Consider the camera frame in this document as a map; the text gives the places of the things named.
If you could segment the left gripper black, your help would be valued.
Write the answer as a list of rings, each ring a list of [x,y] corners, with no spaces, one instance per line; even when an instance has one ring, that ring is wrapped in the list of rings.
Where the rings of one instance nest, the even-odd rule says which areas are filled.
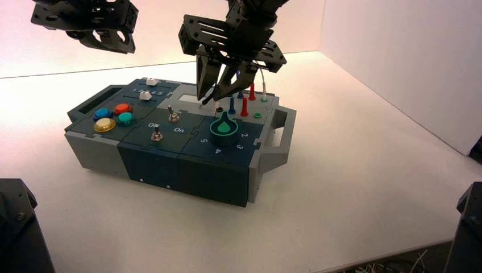
[[[35,1],[31,23],[47,29],[64,30],[82,45],[117,53],[134,53],[132,38],[139,10],[127,0],[119,1]],[[112,49],[102,41],[113,30]]]

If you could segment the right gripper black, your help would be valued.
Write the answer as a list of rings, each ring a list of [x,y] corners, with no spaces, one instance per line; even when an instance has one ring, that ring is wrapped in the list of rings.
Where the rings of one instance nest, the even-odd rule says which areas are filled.
[[[249,87],[257,72],[255,61],[273,73],[286,64],[280,47],[270,39],[277,10],[230,7],[225,20],[184,15],[178,37],[183,53],[196,55],[197,100],[217,82],[221,63],[226,67],[213,90],[214,101]]]

